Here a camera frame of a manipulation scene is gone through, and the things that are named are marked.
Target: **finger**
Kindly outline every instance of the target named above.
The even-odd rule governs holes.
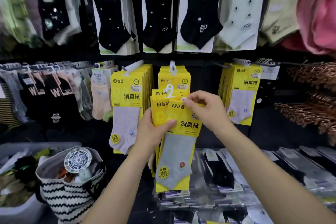
[[[148,121],[152,123],[152,109],[149,107],[143,114],[141,120]]]
[[[161,126],[157,127],[157,131],[160,133],[161,136],[163,136],[168,130],[172,129],[176,126],[176,120],[169,120],[165,124],[162,124]]]
[[[188,98],[183,100],[183,104],[191,109],[191,111],[193,111],[197,116],[201,116],[204,107],[200,107],[198,104]]]
[[[188,99],[191,99],[192,101],[194,101],[195,103],[201,103],[201,104],[207,104],[210,101],[210,97],[211,97],[211,93],[203,91],[203,90],[199,90],[199,91],[195,91],[193,93],[191,93],[188,96]]]

